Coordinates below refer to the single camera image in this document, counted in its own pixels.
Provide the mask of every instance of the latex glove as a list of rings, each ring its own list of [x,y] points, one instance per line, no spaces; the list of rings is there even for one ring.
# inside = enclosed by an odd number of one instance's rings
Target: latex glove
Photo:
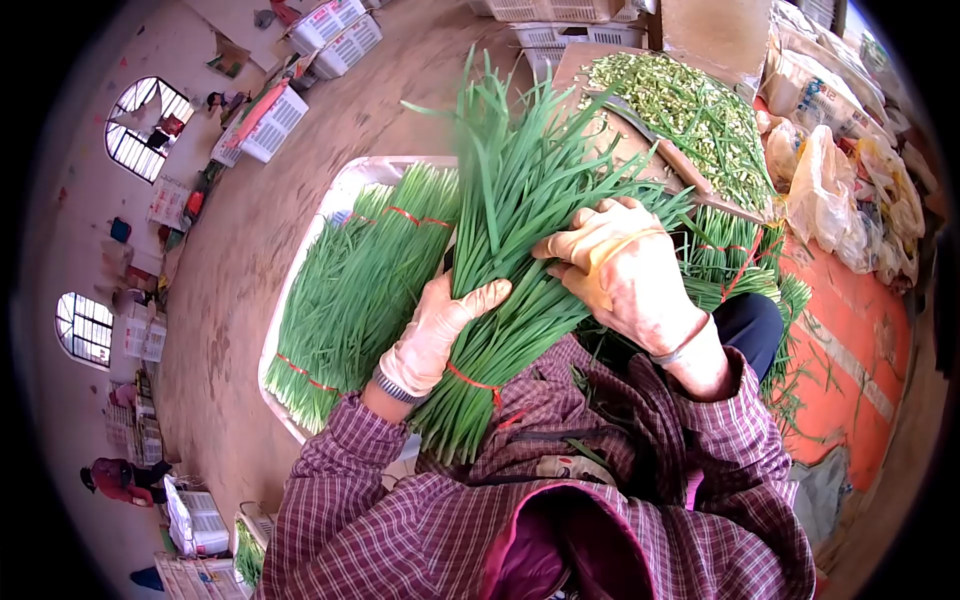
[[[548,273],[561,277],[600,324],[660,356],[706,322],[686,295],[673,241],[640,202],[602,200],[596,210],[574,213],[570,228],[543,238],[531,253],[563,261]]]
[[[447,271],[423,287],[413,319],[396,344],[380,356],[383,374],[412,396],[426,396],[440,383],[457,335],[513,289],[509,279],[498,279],[453,300],[452,278],[453,272]]]

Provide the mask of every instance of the knife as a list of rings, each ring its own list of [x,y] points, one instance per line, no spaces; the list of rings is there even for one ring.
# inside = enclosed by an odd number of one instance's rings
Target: knife
[[[587,92],[591,96],[598,96],[604,93],[600,90],[587,90]],[[646,126],[643,119],[640,118],[640,115],[637,114],[636,110],[634,110],[626,100],[619,96],[610,96],[604,102],[604,108],[609,109],[624,121],[630,123],[643,137],[647,138],[647,141],[650,142],[651,145],[657,144],[657,152],[663,156],[663,159],[670,165],[670,168],[677,173],[680,180],[693,186],[694,194],[690,199],[692,202],[729,212],[751,223],[757,223],[759,225],[766,223],[766,220],[760,215],[735,203],[724,200],[719,194],[715,193],[713,185],[710,184],[700,170],[690,162],[690,159],[686,157],[684,151],[677,148],[677,145],[674,144],[672,140],[650,131],[650,128]]]

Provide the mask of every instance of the bracelet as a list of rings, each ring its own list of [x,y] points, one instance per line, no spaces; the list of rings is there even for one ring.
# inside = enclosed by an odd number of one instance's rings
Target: bracelet
[[[654,356],[653,354],[651,354],[650,360],[662,367],[664,365],[669,365],[670,363],[683,358],[684,350],[689,348],[691,342],[693,342],[694,340],[699,338],[701,335],[703,335],[704,331],[707,331],[708,329],[714,332],[716,331],[716,324],[713,322],[713,314],[712,313],[707,313],[707,314],[708,314],[707,321],[700,327],[700,329],[696,331],[696,333],[686,338],[686,340],[682,344],[680,344],[680,346],[677,347],[677,349],[670,352],[669,354],[664,354],[663,356]]]
[[[387,375],[383,374],[383,371],[380,370],[380,365],[377,365],[373,368],[372,379],[373,383],[378,385],[381,390],[387,393],[387,396],[406,404],[410,404],[414,408],[423,404],[430,397],[430,394],[427,394],[426,396],[414,396],[406,392],[403,388],[387,378]]]

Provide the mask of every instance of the concrete floor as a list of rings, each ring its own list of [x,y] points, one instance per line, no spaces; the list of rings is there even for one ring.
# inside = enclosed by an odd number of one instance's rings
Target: concrete floor
[[[310,110],[267,165],[243,156],[190,231],[167,304],[156,408],[168,454],[202,476],[228,522],[240,502],[273,511],[300,447],[257,390],[280,286],[332,178],[358,156],[446,155],[446,123],[399,100],[452,108],[470,44],[509,71],[516,38],[466,4],[395,0],[383,41],[303,94]],[[532,81],[526,60],[520,87]]]

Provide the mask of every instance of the wristwatch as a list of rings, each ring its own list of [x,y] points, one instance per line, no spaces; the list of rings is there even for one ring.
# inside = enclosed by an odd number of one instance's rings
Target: wristwatch
[[[430,397],[430,394],[427,394],[426,396],[414,396],[413,394],[406,392],[400,386],[388,379],[387,375],[383,374],[383,371],[380,370],[379,365],[373,369],[373,383],[379,386],[381,390],[386,392],[387,396],[410,404],[415,408],[423,404]]]

